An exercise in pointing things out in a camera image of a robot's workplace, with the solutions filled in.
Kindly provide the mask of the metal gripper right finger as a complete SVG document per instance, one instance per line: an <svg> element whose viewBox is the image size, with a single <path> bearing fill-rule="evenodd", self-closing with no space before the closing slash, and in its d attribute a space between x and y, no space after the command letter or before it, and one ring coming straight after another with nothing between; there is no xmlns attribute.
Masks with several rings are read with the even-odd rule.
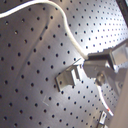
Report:
<svg viewBox="0 0 128 128"><path fill-rule="evenodd" d="M88 58L90 60L107 60L111 66L115 64L111 48L104 49L102 52L90 53Z"/></svg>

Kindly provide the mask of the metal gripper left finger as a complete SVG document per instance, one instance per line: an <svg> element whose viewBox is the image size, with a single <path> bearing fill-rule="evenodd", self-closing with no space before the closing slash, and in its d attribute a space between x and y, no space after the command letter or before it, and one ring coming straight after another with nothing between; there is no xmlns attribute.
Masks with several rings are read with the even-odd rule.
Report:
<svg viewBox="0 0 128 128"><path fill-rule="evenodd" d="M106 65L106 61L85 61L83 69L89 78L95 79L98 86L107 83L117 95L120 94L121 89L118 84L121 80L118 78L118 74Z"/></svg>

